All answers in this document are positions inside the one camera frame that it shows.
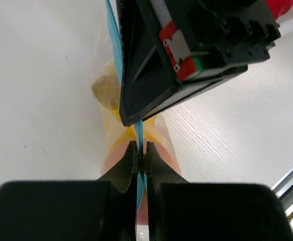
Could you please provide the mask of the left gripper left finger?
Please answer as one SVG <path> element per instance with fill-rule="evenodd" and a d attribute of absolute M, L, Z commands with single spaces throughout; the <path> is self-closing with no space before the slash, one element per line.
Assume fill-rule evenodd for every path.
<path fill-rule="evenodd" d="M 137 168 L 137 143 L 131 141 L 123 157 L 97 180 L 103 192 L 99 240 L 136 240 Z"/>

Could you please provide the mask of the clear zip top bag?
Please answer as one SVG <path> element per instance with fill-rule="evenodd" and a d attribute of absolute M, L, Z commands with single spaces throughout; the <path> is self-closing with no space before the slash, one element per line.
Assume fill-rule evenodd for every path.
<path fill-rule="evenodd" d="M 118 15 L 117 8 L 112 9 L 111 6 L 107 7 L 108 12 L 108 29 L 111 36 L 113 44 L 113 53 L 114 53 L 114 63 L 117 73 L 117 78 L 121 86 L 122 78 L 122 58 L 121 58 L 121 46 L 119 38 L 119 24 L 118 24 Z M 136 123 L 132 124 L 134 126 L 135 134 L 137 140 L 137 150 L 138 150 L 138 168 L 137 168 L 137 213 L 141 210 L 141 202 L 144 195 L 147 194 L 147 181 L 146 181 L 146 162 L 145 155 L 147 151 L 147 143 L 143 140 L 143 122 L 145 120 L 139 120 Z M 188 182 L 180 184 L 163 184 L 161 185 L 162 191 L 160 193 L 161 207 L 164 208 L 162 211 L 161 224 L 164 224 L 165 227 L 161 229 L 162 231 L 162 240 L 184 240 L 187 237 L 183 219 L 184 212 L 178 211 L 179 202 L 181 200 L 181 194 L 190 187 Z M 100 199 L 102 197 L 102 191 L 99 190 L 99 184 L 96 181 L 92 183 L 92 211 L 94 212 L 94 219 L 96 222 L 96 231 L 92 234 L 94 240 L 98 239 L 98 233 L 100 231 L 100 222 L 99 218 L 101 211 L 99 209 Z"/>

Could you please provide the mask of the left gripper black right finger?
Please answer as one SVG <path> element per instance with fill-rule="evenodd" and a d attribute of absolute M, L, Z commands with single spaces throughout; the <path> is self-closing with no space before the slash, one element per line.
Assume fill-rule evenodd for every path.
<path fill-rule="evenodd" d="M 160 193 L 163 184 L 186 183 L 180 174 L 171 168 L 160 156 L 155 143 L 148 142 L 146 146 L 146 189 L 148 194 L 148 225 L 150 240 L 162 240 L 162 211 Z"/>

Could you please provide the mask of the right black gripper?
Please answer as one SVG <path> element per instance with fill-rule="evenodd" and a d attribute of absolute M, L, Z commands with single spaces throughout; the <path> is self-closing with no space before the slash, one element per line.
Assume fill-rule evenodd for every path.
<path fill-rule="evenodd" d="M 266 1 L 116 1 L 116 8 L 124 126 L 268 60 L 280 38 Z"/>

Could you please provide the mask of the yellow banana bunch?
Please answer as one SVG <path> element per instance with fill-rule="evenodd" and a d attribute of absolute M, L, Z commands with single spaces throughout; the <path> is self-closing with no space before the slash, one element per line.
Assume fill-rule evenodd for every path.
<path fill-rule="evenodd" d="M 113 59 L 104 65 L 91 90 L 102 112 L 106 151 L 110 153 L 129 141 L 136 141 L 134 126 L 124 127 L 119 116 L 120 84 Z M 161 144 L 169 152 L 174 152 L 166 121 L 161 114 L 143 122 L 143 140 Z"/>

